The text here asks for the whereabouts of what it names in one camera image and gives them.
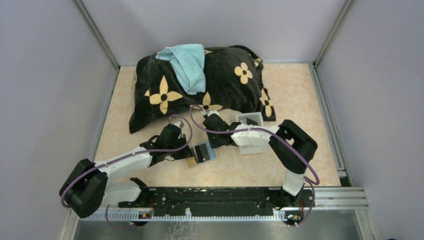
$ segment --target metal frame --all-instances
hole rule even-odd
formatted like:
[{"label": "metal frame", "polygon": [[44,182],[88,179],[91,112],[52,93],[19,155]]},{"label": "metal frame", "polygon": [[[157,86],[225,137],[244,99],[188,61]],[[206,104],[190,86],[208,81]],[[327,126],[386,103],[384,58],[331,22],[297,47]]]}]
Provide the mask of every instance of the metal frame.
[{"label": "metal frame", "polygon": [[113,65],[113,67],[116,70],[119,70],[120,65],[118,64],[117,59],[115,58],[111,48],[108,46],[102,34],[100,33],[99,28],[97,28],[96,23],[90,16],[90,13],[87,10],[86,6],[84,5],[83,1],[82,0],[72,0],[72,1],[75,3],[75,6],[78,8],[79,12],[82,14],[82,17],[84,18],[88,27],[94,34],[95,39],[97,39],[97,42],[100,45],[101,49],[103,50],[104,54],[106,55],[107,59],[109,59],[110,63]]},{"label": "metal frame", "polygon": [[[362,187],[316,187],[315,188],[315,206],[314,211],[330,211],[330,210],[355,210],[366,211],[369,209],[368,201]],[[108,210],[110,221],[117,222],[166,222],[166,221],[182,221],[182,222],[205,222],[205,221],[281,221],[283,212],[299,211],[299,207],[283,207],[280,210],[274,210],[273,215],[266,216],[191,216],[186,212],[185,216],[153,216],[150,219],[139,219],[138,216],[143,213],[150,212],[150,208],[133,207],[133,208],[117,208],[111,207]],[[106,209],[98,209],[92,216],[81,219],[81,221],[104,221]]]},{"label": "metal frame", "polygon": [[[87,25],[93,32],[95,38],[97,39],[100,47],[103,49],[105,55],[109,59],[110,63],[116,69],[115,82],[116,78],[119,74],[120,65],[118,64],[114,54],[111,49],[107,45],[104,40],[102,34],[97,28],[95,22],[90,16],[87,8],[83,4],[82,0],[72,0],[76,7],[81,12],[83,18],[85,19]],[[332,152],[334,155],[335,164],[337,166],[337,171],[339,173],[340,178],[347,178],[349,182],[353,184],[352,175],[349,171],[349,166],[347,163],[347,159],[343,150],[343,145],[341,143],[339,132],[336,126],[336,122],[334,120],[332,110],[329,104],[329,100],[325,91],[325,86],[320,74],[319,65],[322,62],[323,57],[327,53],[329,47],[334,41],[338,31],[341,28],[341,25],[346,17],[346,14],[352,8],[353,4],[356,0],[346,0],[344,6],[337,17],[324,45],[319,51],[318,56],[314,62],[308,62],[310,73],[312,76],[312,80],[314,83],[315,91],[317,93],[319,105],[321,108],[321,112],[324,117],[325,127],[327,130],[327,134],[329,137],[332,147]],[[96,150],[99,145],[100,137],[103,131],[103,126],[106,120],[107,110],[109,108],[110,101],[112,99],[113,90],[115,87],[115,83],[112,84],[112,87],[109,92],[108,103],[105,108],[105,113],[102,116],[101,127],[98,130],[97,134],[97,143],[95,144],[92,152],[92,159],[96,154]],[[360,234],[364,240],[368,239],[376,239],[379,240],[380,236],[378,234],[376,224],[374,222],[374,218],[372,217],[370,208],[368,206],[368,201],[362,187],[316,187],[316,202],[315,207],[313,208],[316,211],[331,211],[331,210],[355,210],[356,218],[357,218],[357,226]],[[145,209],[130,209],[130,211],[145,211]],[[284,211],[295,211],[299,210],[297,207],[286,207],[283,208]],[[104,214],[104,209],[99,210],[100,214]],[[166,219],[166,221],[181,221],[179,218]],[[59,239],[61,240],[72,240],[74,239],[75,233],[77,231],[77,226],[80,219],[75,212],[71,209],[68,209],[65,221],[63,224],[62,231],[60,233]]]}]

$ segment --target yellow flower pattern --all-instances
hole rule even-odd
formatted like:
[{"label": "yellow flower pattern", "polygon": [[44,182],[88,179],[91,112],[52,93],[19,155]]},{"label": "yellow flower pattern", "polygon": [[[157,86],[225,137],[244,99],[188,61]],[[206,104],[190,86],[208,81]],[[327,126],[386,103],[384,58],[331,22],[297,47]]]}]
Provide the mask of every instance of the yellow flower pattern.
[{"label": "yellow flower pattern", "polygon": [[242,84],[248,84],[249,79],[253,78],[252,72],[249,71],[248,65],[245,62],[242,62],[240,66],[236,66],[234,73],[240,76],[240,82]]},{"label": "yellow flower pattern", "polygon": [[209,95],[209,92],[206,92],[206,94],[203,97],[203,105],[199,104],[199,106],[207,111],[213,111],[213,110],[218,111],[223,108],[223,106],[218,104],[211,105],[211,96]]},{"label": "yellow flower pattern", "polygon": [[160,111],[165,115],[168,111],[168,102],[173,102],[183,97],[176,91],[168,91],[168,82],[165,76],[162,77],[159,85],[159,93],[150,95],[150,90],[148,89],[144,94],[146,97],[149,97],[151,105],[158,105]]},{"label": "yellow flower pattern", "polygon": [[273,114],[273,109],[271,108],[272,106],[274,106],[273,102],[271,102],[271,100],[269,99],[269,97],[265,93],[264,88],[262,88],[260,93],[261,93],[261,96],[260,96],[259,100],[262,102],[262,105],[265,106],[265,115],[269,118]]}]

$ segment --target blue towel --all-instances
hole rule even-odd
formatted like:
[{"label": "blue towel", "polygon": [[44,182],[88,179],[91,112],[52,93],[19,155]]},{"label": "blue towel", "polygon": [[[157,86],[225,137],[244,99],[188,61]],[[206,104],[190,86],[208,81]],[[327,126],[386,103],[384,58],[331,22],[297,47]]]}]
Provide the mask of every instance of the blue towel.
[{"label": "blue towel", "polygon": [[206,91],[205,50],[202,44],[184,44],[166,47],[156,55],[156,59],[170,61],[176,78],[189,95]]}]

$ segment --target black mounting plate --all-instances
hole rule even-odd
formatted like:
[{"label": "black mounting plate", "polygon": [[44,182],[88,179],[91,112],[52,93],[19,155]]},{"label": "black mounting plate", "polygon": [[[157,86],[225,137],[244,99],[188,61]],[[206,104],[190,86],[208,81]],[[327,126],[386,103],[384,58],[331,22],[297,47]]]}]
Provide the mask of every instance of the black mounting plate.
[{"label": "black mounting plate", "polygon": [[194,217],[272,216],[273,208],[305,207],[312,204],[311,190],[296,197],[281,187],[149,187],[139,201],[120,202],[120,208],[150,208],[156,217],[185,216],[190,208]]}]

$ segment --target small rectangular object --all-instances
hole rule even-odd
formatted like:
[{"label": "small rectangular object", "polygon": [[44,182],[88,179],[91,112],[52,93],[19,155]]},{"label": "small rectangular object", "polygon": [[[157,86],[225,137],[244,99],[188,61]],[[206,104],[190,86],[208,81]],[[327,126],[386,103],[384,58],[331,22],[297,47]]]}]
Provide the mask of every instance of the small rectangular object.
[{"label": "small rectangular object", "polygon": [[207,163],[218,158],[215,149],[212,149],[209,141],[199,143],[192,147],[191,151],[193,156],[186,159],[188,168],[193,168],[199,164]]},{"label": "small rectangular object", "polygon": [[250,118],[248,118],[248,117],[246,117],[246,123],[247,123],[247,125],[258,125],[258,122],[256,122],[256,121],[253,121],[252,119],[250,119]]}]

